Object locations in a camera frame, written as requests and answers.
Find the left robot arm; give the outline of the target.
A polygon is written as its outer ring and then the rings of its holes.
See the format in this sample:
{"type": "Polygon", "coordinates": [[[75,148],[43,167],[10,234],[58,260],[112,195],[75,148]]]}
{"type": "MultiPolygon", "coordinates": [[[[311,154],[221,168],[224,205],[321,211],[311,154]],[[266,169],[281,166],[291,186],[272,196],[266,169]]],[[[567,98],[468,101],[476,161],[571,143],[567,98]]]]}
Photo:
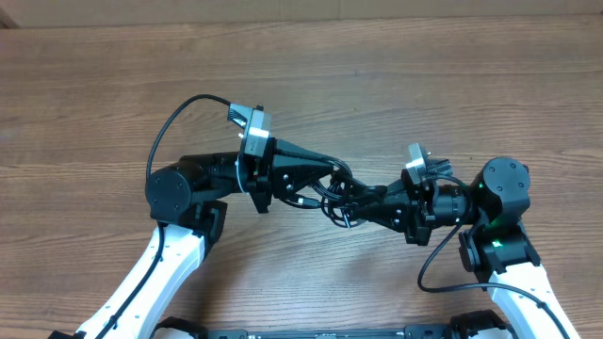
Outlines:
{"type": "Polygon", "coordinates": [[[73,338],[207,337],[198,324],[162,315],[220,240],[224,197],[248,194],[260,214],[272,199],[318,209],[318,201],[298,192],[310,186],[323,201],[340,202],[341,195],[321,183],[329,175],[348,179],[350,169],[336,158],[274,137],[244,137],[237,152],[184,155],[149,174],[145,197],[157,223],[153,236],[118,289],[73,338]]]}

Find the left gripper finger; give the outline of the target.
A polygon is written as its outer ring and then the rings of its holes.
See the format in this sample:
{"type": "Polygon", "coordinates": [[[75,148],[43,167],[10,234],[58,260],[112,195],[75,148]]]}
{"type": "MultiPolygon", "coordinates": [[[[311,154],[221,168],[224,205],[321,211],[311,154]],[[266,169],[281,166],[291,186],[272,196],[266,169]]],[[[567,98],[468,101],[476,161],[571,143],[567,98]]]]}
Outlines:
{"type": "Polygon", "coordinates": [[[272,194],[284,199],[330,175],[334,166],[321,162],[274,162],[272,165],[272,194]]]}
{"type": "Polygon", "coordinates": [[[345,172],[347,175],[351,175],[351,169],[347,163],[338,158],[323,154],[316,153],[309,150],[304,149],[298,145],[295,145],[291,142],[285,141],[283,139],[276,139],[274,144],[274,151],[279,155],[284,155],[288,157],[307,159],[325,162],[328,164],[332,164],[337,166],[340,170],[345,172]]]}

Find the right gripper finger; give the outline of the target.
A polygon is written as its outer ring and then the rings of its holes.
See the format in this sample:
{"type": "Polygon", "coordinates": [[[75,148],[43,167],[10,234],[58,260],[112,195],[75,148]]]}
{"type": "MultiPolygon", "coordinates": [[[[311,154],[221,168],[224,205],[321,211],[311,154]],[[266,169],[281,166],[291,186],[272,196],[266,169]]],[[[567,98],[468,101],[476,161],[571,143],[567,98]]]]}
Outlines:
{"type": "Polygon", "coordinates": [[[406,233],[411,203],[404,200],[384,200],[364,206],[352,207],[352,219],[361,219],[384,226],[397,233],[406,233]]]}
{"type": "Polygon", "coordinates": [[[386,198],[406,194],[407,189],[402,181],[395,181],[388,186],[360,186],[350,190],[350,201],[354,203],[383,202],[386,198]]]}

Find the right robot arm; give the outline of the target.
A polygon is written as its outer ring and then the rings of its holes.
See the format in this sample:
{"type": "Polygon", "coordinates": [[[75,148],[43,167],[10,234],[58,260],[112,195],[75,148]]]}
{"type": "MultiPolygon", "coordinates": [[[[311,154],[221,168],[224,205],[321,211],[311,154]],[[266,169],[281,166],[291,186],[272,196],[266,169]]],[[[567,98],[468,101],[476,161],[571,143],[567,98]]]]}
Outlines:
{"type": "Polygon", "coordinates": [[[476,282],[441,286],[449,293],[471,288],[488,293],[508,320],[490,312],[459,315],[450,333],[461,338],[576,338],[546,270],[525,231],[530,173],[509,157],[488,161],[469,185],[455,178],[447,159],[418,155],[398,181],[350,211],[350,218],[378,223],[424,246],[432,231],[452,227],[464,269],[476,282]]]}

